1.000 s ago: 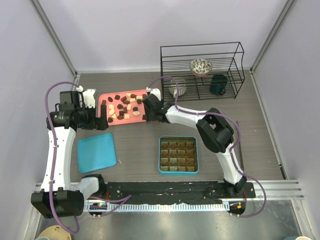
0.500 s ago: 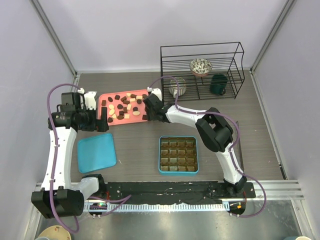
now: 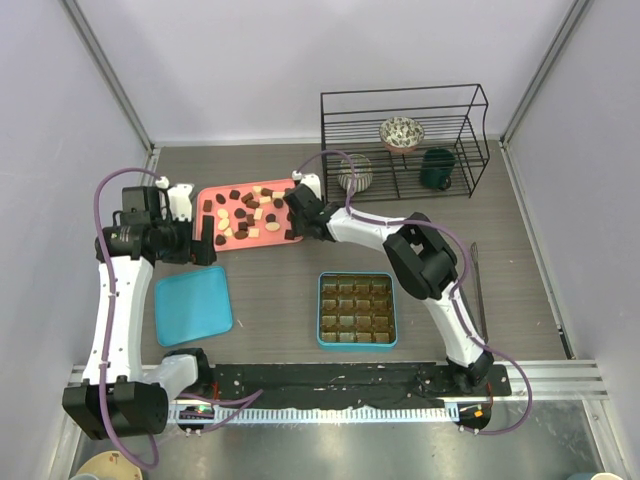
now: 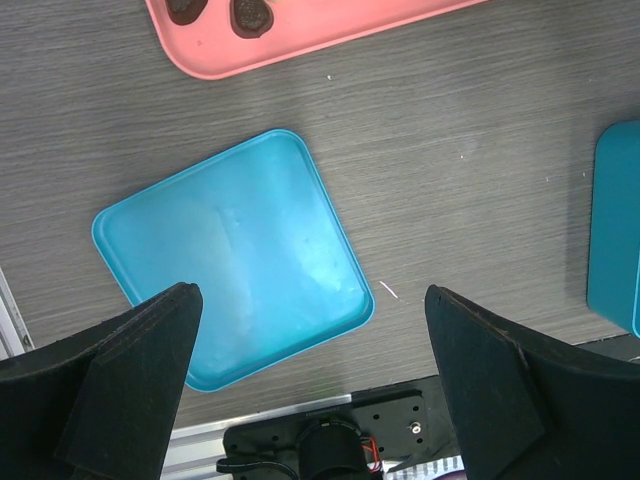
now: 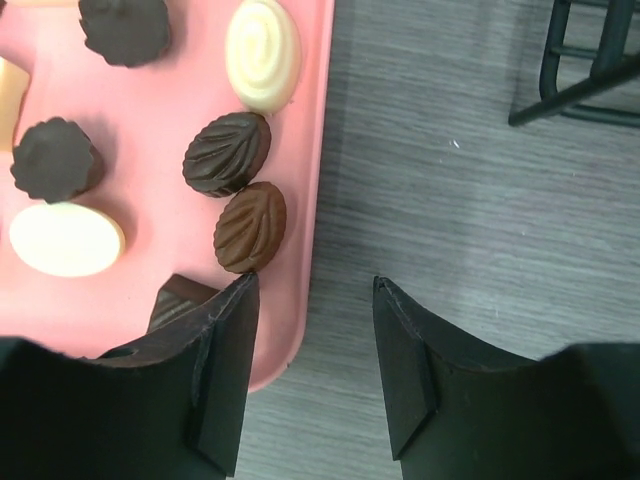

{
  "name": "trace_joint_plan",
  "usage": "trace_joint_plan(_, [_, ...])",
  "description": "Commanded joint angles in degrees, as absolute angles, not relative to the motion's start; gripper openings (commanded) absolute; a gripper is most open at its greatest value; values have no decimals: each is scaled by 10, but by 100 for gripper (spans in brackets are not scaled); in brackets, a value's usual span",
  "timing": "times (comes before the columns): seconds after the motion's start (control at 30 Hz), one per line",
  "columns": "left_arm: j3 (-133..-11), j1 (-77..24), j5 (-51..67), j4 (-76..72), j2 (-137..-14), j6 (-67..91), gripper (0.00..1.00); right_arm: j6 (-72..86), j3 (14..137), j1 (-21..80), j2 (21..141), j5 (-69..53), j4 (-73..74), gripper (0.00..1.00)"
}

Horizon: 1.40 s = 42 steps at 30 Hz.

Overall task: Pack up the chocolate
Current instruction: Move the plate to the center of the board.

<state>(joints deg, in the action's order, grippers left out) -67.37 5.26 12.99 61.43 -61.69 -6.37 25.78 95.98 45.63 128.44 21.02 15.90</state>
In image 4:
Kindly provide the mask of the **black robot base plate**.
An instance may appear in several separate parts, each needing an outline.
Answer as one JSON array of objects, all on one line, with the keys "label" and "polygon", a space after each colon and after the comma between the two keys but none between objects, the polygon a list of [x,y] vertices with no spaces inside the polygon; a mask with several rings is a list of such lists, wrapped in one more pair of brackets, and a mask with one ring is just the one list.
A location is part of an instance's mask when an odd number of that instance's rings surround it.
[{"label": "black robot base plate", "polygon": [[235,479],[382,479],[462,470],[436,376],[352,393],[349,401],[234,426],[216,469]]}]

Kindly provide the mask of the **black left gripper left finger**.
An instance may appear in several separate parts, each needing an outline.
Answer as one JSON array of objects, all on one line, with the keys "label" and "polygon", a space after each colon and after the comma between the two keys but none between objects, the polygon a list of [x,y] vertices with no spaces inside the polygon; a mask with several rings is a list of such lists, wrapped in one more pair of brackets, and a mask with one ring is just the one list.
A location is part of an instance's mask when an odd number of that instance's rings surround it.
[{"label": "black left gripper left finger", "polygon": [[4,479],[157,479],[203,310],[178,283],[1,363]]}]

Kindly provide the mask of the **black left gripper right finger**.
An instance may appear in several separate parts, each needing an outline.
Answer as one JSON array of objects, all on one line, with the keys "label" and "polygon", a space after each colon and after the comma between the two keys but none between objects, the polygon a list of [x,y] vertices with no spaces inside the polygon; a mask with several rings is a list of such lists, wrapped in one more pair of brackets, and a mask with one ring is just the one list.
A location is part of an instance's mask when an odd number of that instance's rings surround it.
[{"label": "black left gripper right finger", "polygon": [[638,478],[638,365],[436,285],[425,316],[467,478]]}]

